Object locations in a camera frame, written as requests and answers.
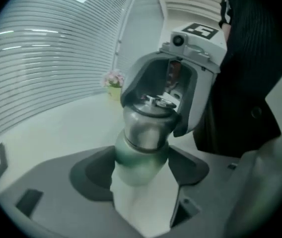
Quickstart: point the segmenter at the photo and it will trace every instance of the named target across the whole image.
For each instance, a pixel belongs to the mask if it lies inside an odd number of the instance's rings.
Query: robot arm
[[[210,39],[200,36],[202,32],[207,33],[206,29],[214,31]],[[219,65],[226,52],[224,47],[223,34],[216,29],[203,28],[196,23],[176,29],[170,43],[164,43],[157,53],[141,57],[130,68],[121,92],[122,106],[144,95],[166,92],[180,101],[174,136],[187,134],[197,126],[204,112],[212,84],[220,72]]]

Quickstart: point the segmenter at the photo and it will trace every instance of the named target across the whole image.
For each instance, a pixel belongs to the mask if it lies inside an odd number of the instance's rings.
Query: horizontal blinds
[[[0,134],[101,93],[127,0],[11,0],[0,14]]]
[[[158,51],[163,22],[159,0],[135,0],[121,39],[116,68],[127,72],[137,59]]]

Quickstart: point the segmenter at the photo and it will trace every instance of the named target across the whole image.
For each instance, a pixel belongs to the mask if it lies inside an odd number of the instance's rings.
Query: green cylinder
[[[123,182],[130,186],[148,184],[161,170],[168,158],[169,145],[157,150],[142,150],[133,146],[122,131],[115,144],[116,168]]]

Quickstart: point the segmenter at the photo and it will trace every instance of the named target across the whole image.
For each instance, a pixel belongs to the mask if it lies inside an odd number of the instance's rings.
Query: black slot
[[[191,217],[192,216],[184,209],[184,207],[181,204],[179,204],[171,228],[181,224],[182,222],[190,219]]]
[[[227,168],[228,168],[228,169],[231,169],[231,170],[235,170],[236,167],[237,167],[237,164],[236,164],[236,163],[231,163],[231,164],[228,165]]]
[[[33,213],[35,207],[37,206],[38,202],[40,201],[41,197],[43,196],[43,192],[35,190],[35,189],[28,189],[25,191],[21,199],[15,205],[17,209],[19,209],[26,217],[30,217]]]

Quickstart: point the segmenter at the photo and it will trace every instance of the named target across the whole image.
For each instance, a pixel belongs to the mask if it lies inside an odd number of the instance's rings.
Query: window blinds
[[[104,90],[128,0],[10,0],[0,13],[0,134]]]

